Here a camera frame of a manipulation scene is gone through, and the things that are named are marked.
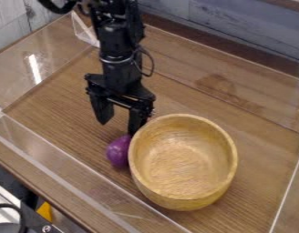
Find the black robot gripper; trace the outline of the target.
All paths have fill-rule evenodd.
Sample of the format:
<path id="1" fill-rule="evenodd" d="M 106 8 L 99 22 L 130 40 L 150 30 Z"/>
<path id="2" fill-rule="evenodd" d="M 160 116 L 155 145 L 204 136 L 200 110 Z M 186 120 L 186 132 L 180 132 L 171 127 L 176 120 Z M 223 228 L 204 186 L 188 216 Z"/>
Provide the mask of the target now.
<path id="1" fill-rule="evenodd" d="M 115 106 L 130 111 L 128 133 L 135 135 L 152 116 L 155 94 L 143 85 L 143 60 L 102 62 L 102 74 L 85 74 L 87 93 L 98 121 L 106 125 Z"/>

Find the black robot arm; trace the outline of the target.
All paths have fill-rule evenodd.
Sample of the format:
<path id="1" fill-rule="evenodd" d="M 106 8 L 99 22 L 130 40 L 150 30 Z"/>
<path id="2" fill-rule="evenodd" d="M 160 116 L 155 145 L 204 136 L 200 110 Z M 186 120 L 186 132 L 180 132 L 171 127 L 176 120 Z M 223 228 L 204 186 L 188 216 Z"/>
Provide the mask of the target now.
<path id="1" fill-rule="evenodd" d="M 102 124 L 115 116 L 115 107 L 130 111 L 128 134 L 134 135 L 152 116 L 156 96 L 143 85 L 151 73 L 143 71 L 143 56 L 148 54 L 140 45 L 144 24 L 138 0 L 67 0 L 57 6 L 51 0 L 37 0 L 56 14 L 67 14 L 77 8 L 89 16 L 93 32 L 100 42 L 102 72 L 85 74 L 87 93 Z"/>

